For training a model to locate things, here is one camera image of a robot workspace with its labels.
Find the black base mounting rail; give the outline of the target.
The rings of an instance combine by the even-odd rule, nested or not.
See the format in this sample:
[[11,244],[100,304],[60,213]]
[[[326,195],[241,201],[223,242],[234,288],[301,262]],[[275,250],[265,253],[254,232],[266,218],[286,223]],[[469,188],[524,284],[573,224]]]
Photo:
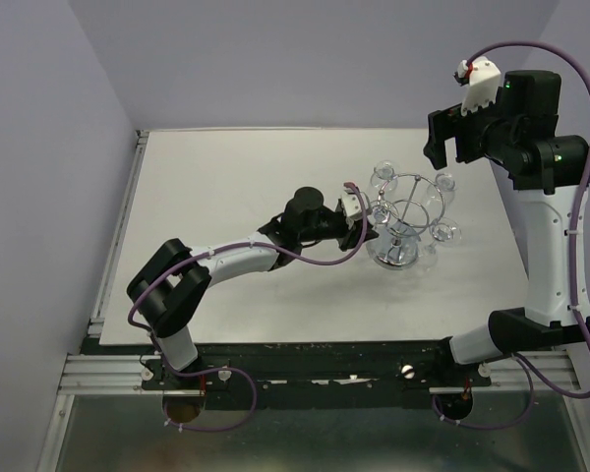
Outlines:
[[427,409],[466,416],[479,393],[543,389],[513,359],[447,366],[433,340],[202,344],[182,374],[146,345],[103,346],[87,337],[91,386],[192,399],[209,410]]

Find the chrome wine glass rack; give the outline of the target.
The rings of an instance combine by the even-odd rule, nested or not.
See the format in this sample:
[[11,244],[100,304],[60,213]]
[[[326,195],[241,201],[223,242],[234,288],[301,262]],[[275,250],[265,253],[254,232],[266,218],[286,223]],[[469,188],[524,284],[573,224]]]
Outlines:
[[397,188],[391,196],[384,191],[373,202],[393,203],[399,213],[399,221],[378,232],[376,239],[366,244],[368,255],[378,266],[388,270],[427,270],[418,266],[418,242],[434,223],[420,203],[428,183],[434,180],[416,173],[397,173]]

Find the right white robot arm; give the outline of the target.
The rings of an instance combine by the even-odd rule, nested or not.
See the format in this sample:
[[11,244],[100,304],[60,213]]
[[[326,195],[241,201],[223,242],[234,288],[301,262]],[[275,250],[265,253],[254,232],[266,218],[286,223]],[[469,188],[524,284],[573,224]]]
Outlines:
[[526,226],[528,288],[522,307],[493,311],[485,325],[448,339],[448,352],[432,364],[446,385],[465,378],[468,364],[590,338],[590,303],[570,282],[573,275],[585,281],[584,264],[569,260],[577,235],[569,225],[583,220],[573,204],[589,145],[556,134],[560,75],[473,70],[455,77],[466,95],[429,114],[424,154],[445,168],[445,143],[453,139],[457,162],[486,157],[507,171]]

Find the aluminium frame rail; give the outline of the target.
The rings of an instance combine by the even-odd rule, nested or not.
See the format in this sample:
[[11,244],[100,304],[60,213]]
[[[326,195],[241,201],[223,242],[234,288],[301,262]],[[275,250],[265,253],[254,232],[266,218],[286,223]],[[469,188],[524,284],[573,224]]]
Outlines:
[[135,347],[105,348],[99,345],[104,328],[104,312],[111,294],[113,278],[120,257],[126,222],[135,194],[140,168],[148,143],[148,130],[136,132],[137,142],[131,160],[116,218],[111,246],[100,279],[87,330],[76,355],[69,355],[57,388],[51,420],[43,442],[38,471],[55,471],[60,464],[70,421],[81,398],[138,396],[141,392],[139,355]]

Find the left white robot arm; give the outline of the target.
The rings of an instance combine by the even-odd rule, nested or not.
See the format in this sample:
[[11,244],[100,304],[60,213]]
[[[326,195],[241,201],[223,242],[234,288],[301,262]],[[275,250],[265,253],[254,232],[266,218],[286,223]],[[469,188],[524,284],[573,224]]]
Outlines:
[[378,234],[368,220],[369,199],[346,183],[336,208],[325,206],[321,191],[298,189],[283,212],[252,235],[222,246],[194,250],[180,239],[164,242],[129,282],[126,293],[133,306],[130,325],[143,329],[166,361],[165,377],[176,387],[191,386],[200,357],[189,323],[207,290],[230,279],[271,272],[299,261],[320,266],[304,256],[305,249],[334,240],[340,265]]

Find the clear wine glass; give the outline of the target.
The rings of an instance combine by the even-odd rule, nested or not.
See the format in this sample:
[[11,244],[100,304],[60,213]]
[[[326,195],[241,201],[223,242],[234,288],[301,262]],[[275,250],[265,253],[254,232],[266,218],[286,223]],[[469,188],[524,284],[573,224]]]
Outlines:
[[388,201],[373,202],[368,214],[368,222],[380,232],[399,221],[399,213],[396,206]]
[[418,266],[429,269],[438,261],[438,249],[453,248],[462,242],[462,231],[459,224],[443,217],[420,237],[418,242]]
[[391,196],[397,188],[397,170],[398,165],[391,160],[379,161],[375,166],[370,177],[370,183],[367,195],[375,199],[380,191],[384,191],[386,196]]
[[438,173],[434,181],[427,184],[420,203],[427,211],[431,223],[435,223],[445,216],[454,201],[456,190],[454,177],[445,172]]

